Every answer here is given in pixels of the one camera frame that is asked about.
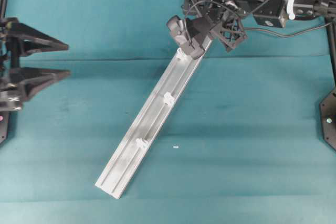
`aluminum rail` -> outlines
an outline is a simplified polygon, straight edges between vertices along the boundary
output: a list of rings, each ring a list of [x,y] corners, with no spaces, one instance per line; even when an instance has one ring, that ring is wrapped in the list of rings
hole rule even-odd
[[[211,42],[207,37],[205,51]],[[98,178],[97,187],[120,198],[203,56],[193,59],[180,48],[177,50]]]

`cable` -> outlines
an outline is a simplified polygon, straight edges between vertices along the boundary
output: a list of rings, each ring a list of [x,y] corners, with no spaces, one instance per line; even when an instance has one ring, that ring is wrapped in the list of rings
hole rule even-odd
[[[230,13],[234,14],[237,18],[241,19],[241,17],[239,16],[239,14],[237,14],[235,11],[231,10],[229,7],[217,2],[217,1],[212,1],[212,0],[200,0],[198,2],[196,2],[195,4],[193,4],[189,10],[186,12],[186,14],[184,15],[184,18],[186,18],[189,14],[189,12],[196,6],[196,5],[199,5],[201,3],[213,3],[213,4],[216,4],[216,5],[219,5],[220,7],[226,9],[227,11],[229,11]]]
[[[302,30],[302,31],[298,31],[298,32],[293,33],[293,34],[288,34],[288,35],[280,34],[280,33],[277,33],[276,31],[271,31],[271,30],[267,30],[267,29],[264,29],[264,28],[258,28],[258,27],[245,27],[244,29],[246,31],[262,31],[264,33],[272,34],[272,35],[275,35],[275,36],[278,36],[278,37],[281,37],[281,38],[292,38],[292,37],[307,33],[309,31],[315,31],[315,30],[321,29],[323,27],[327,27],[331,24],[332,23],[329,22],[329,23],[326,23],[326,24],[323,24],[323,25],[320,25],[320,26],[311,27],[311,28],[308,28],[308,29],[305,29],[305,30]]]
[[[183,23],[184,23],[185,32],[187,33],[187,36],[188,36],[188,39],[189,39],[189,44],[191,46],[191,44],[193,42],[192,42],[192,39],[191,39],[190,34],[189,34],[189,30],[188,30],[188,26],[187,26],[187,19],[186,18],[184,19]]]
[[[296,16],[295,17],[295,21],[311,21],[314,19],[317,19],[318,16],[312,16],[312,17],[300,17],[300,16]]]
[[[183,8],[183,5],[181,5],[181,9],[182,9],[182,11],[184,11],[184,12],[188,12],[188,10],[190,10],[190,8],[187,10],[187,9],[184,9]],[[218,8],[208,8],[207,10],[218,10]]]

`black mount plate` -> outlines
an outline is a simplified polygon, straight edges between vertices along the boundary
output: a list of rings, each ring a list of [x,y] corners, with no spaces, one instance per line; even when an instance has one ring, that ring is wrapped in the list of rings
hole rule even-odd
[[[324,140],[336,150],[336,88],[320,103]]]
[[[6,140],[8,135],[9,111],[0,112],[0,143]]]

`teal tablecloth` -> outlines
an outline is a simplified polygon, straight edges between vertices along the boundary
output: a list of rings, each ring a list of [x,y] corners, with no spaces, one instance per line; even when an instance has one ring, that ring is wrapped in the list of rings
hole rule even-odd
[[[7,16],[71,46],[22,65],[72,76],[27,103],[0,146],[0,223],[335,223],[325,30],[250,32],[229,54],[216,43],[122,198],[95,188],[177,48],[165,22],[181,2],[9,0]]]

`table surface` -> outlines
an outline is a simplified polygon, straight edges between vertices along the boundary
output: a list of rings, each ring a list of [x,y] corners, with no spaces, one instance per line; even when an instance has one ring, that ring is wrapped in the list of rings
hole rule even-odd
[[[94,186],[177,49],[165,23],[181,2],[8,0],[8,17],[70,45],[22,65],[72,76],[11,119],[1,223],[334,223],[336,152],[319,121],[334,87],[324,29],[249,32],[229,54],[216,42],[122,198]]]

